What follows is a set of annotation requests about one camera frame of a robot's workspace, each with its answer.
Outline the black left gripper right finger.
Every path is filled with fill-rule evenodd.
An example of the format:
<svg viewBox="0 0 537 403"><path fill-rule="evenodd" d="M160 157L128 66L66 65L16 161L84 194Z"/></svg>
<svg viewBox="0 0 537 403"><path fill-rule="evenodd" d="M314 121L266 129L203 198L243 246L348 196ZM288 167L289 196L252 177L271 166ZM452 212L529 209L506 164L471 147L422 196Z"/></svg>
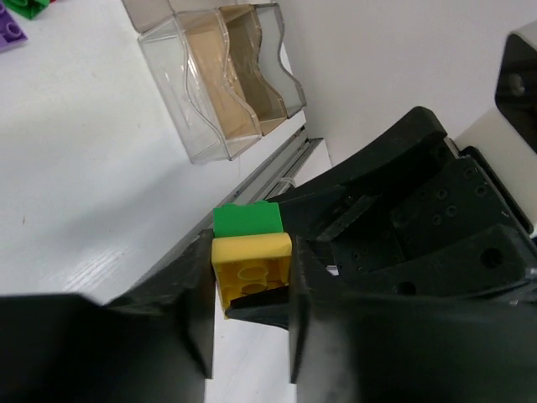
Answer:
<svg viewBox="0 0 537 403"><path fill-rule="evenodd" d="M533 402L536 309L364 295L295 238L289 356L300 402Z"/></svg>

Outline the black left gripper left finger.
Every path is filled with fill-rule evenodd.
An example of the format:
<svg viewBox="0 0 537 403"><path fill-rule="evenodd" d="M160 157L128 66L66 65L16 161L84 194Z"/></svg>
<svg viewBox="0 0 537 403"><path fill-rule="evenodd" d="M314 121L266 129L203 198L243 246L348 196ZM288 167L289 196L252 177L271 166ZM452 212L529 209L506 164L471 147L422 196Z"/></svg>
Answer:
<svg viewBox="0 0 537 403"><path fill-rule="evenodd" d="M101 305L76 294L1 299L4 402L202 402L212 375L213 233Z"/></svg>

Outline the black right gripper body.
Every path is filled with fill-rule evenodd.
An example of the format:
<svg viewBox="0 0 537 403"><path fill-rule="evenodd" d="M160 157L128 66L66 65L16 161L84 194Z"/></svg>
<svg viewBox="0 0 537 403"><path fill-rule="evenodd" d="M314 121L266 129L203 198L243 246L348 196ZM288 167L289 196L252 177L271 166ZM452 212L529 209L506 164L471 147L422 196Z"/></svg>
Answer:
<svg viewBox="0 0 537 403"><path fill-rule="evenodd" d="M380 242L353 244L349 233L330 241L336 256L328 271L338 275L340 267L349 272L382 269L495 224L515 228L531 240L527 221L473 151L451 151L441 171L394 208L389 218L394 228L383 232Z"/></svg>

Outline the curved yellow lego brick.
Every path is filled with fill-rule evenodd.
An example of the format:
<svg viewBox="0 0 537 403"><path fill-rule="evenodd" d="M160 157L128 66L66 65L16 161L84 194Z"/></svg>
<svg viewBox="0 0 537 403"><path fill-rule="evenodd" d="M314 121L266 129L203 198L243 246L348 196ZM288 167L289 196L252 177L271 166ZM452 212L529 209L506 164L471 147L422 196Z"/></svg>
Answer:
<svg viewBox="0 0 537 403"><path fill-rule="evenodd" d="M289 283L292 242L287 233L215 238L211 264L222 309L232 301Z"/></svg>

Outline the small curved green brick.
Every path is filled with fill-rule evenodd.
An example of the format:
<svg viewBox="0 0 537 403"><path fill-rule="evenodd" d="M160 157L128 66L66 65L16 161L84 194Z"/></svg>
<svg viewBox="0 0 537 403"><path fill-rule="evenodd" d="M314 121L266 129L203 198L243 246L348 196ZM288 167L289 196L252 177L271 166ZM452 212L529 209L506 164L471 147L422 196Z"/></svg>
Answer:
<svg viewBox="0 0 537 403"><path fill-rule="evenodd" d="M226 204L213 210L213 221L216 238L284 232L277 202Z"/></svg>

